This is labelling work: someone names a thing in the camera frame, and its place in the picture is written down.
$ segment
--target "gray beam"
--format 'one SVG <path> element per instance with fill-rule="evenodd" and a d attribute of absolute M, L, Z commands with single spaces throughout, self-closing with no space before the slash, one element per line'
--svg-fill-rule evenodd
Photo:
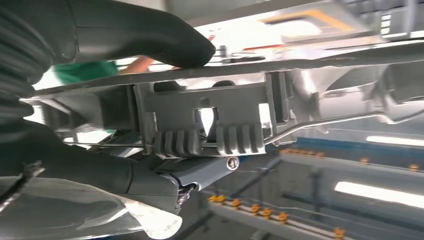
<path fill-rule="evenodd" d="M 249 212 L 234 210 L 230 206 L 219 203 L 210 203 L 209 209 L 216 215 L 228 218 L 230 220 L 251 226 L 256 229 L 280 236 L 286 239 L 302 240 L 333 240 L 334 233 L 319 228 L 304 225 L 299 222 L 289 220 L 288 224 L 281 224 L 277 221 L 271 221 L 263 217 L 254 216 Z"/>
<path fill-rule="evenodd" d="M 357 161 L 343 160 L 329 157 L 310 157 L 304 155 L 281 154 L 284 162 L 310 165 L 320 168 L 328 168 L 349 172 L 357 172 L 358 174 L 373 175 L 375 178 L 390 177 L 393 179 L 401 179 L 403 181 L 412 181 L 417 178 L 424 179 L 424 172 L 410 171 L 406 168 L 390 167 L 377 164 L 362 164 Z"/>

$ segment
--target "gray plastic bracket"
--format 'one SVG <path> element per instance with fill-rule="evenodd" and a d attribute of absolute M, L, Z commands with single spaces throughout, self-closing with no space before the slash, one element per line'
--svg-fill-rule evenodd
<path fill-rule="evenodd" d="M 200 90 L 136 93 L 144 113 L 154 113 L 154 152 L 162 158 L 205 156 L 195 111 L 217 108 L 215 156 L 265 153 L 259 104 L 267 103 L 264 83 Z"/>

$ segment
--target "screw head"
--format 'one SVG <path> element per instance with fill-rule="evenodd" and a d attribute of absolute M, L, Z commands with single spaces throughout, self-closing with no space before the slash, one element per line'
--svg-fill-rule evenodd
<path fill-rule="evenodd" d="M 226 159 L 226 167 L 231 171 L 238 169 L 239 165 L 240 165 L 240 160 L 238 157 L 231 156 Z"/>

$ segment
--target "worker's arm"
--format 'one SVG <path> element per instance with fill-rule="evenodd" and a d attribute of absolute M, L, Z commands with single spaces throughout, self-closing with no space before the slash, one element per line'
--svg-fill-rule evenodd
<path fill-rule="evenodd" d="M 147 72 L 149 66 L 155 60 L 147 56 L 141 56 L 137 60 L 133 61 L 127 68 L 121 70 L 119 74 L 135 74 Z"/>

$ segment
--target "black cable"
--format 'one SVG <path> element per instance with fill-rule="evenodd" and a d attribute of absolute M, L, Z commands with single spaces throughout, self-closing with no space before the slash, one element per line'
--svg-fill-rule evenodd
<path fill-rule="evenodd" d="M 40 161 L 26 165 L 23 168 L 20 179 L 0 196 L 0 213 L 21 196 L 22 190 L 28 185 L 31 179 L 38 176 L 44 170 Z"/>

